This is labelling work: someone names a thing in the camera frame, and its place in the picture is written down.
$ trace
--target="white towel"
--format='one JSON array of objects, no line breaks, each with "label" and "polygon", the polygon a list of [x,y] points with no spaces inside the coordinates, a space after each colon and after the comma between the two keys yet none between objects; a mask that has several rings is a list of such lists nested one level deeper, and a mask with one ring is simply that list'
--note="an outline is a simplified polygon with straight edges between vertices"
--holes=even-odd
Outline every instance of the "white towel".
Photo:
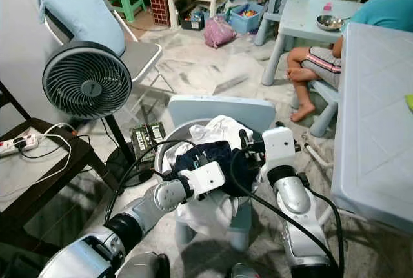
[{"label": "white towel", "polygon": [[[219,115],[211,120],[206,126],[195,124],[189,128],[192,141],[195,144],[214,143],[216,141],[228,141],[231,150],[241,149],[239,130],[244,129],[249,139],[252,138],[252,130],[239,124],[233,118]],[[176,157],[183,155],[191,149],[188,143],[179,143],[165,152],[162,171],[170,170],[174,165]],[[205,235],[225,234],[231,224],[231,220],[238,211],[240,200],[228,194],[214,190],[202,201],[190,201],[177,208],[177,218],[198,233]]]}]

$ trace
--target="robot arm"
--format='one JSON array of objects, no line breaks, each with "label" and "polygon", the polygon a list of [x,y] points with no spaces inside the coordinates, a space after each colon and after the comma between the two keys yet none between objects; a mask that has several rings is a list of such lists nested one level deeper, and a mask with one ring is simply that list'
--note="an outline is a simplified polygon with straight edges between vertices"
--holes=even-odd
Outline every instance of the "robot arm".
[{"label": "robot arm", "polygon": [[[304,187],[292,166],[297,151],[292,131],[278,127],[266,131],[263,141],[259,142],[250,142],[241,132],[243,149],[248,149],[255,157],[266,155],[260,173],[268,177],[279,209],[328,247],[316,219],[315,197]],[[143,197],[126,205],[104,226],[93,229],[60,250],[46,264],[39,278],[115,277],[125,256],[162,216],[174,210],[179,203],[196,199],[224,184],[225,177],[218,163],[206,163],[191,172],[183,170],[178,179],[151,187]],[[287,221],[283,222],[283,242],[293,278],[338,277],[324,251]]]},{"label": "robot arm", "polygon": [[125,256],[179,203],[222,186],[224,175],[217,162],[179,172],[178,179],[149,188],[104,226],[94,228],[57,252],[39,278],[113,278]]},{"label": "robot arm", "polygon": [[[306,228],[326,247],[327,240],[316,217],[316,198],[294,170],[297,145],[292,131],[283,126],[264,132],[266,159],[261,175],[276,195],[278,208]],[[283,221],[282,238],[293,278],[336,277],[324,251],[294,225]]]}]

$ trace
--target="pink bag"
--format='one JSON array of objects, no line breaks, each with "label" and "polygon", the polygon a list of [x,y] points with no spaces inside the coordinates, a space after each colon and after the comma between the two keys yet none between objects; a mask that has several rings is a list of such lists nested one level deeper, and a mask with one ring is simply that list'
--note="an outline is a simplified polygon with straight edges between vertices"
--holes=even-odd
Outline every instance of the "pink bag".
[{"label": "pink bag", "polygon": [[205,43],[214,48],[232,41],[237,33],[220,15],[206,21],[204,37]]}]

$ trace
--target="striped shorts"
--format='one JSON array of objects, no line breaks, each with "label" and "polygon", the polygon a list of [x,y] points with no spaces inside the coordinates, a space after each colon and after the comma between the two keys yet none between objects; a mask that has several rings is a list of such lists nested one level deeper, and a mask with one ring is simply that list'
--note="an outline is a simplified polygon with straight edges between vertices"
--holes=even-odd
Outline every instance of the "striped shorts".
[{"label": "striped shorts", "polygon": [[338,89],[341,73],[341,59],[334,57],[330,49],[311,47],[301,62],[301,67],[313,70],[320,78]]}]

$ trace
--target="fan grille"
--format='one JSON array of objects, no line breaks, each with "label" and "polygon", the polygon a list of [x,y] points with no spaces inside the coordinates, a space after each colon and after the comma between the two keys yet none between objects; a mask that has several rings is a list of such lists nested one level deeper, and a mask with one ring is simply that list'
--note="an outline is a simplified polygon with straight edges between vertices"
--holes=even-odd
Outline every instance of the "fan grille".
[{"label": "fan grille", "polygon": [[132,89],[126,66],[111,50],[98,46],[65,48],[43,72],[48,99],[73,117],[110,115],[126,103]]}]

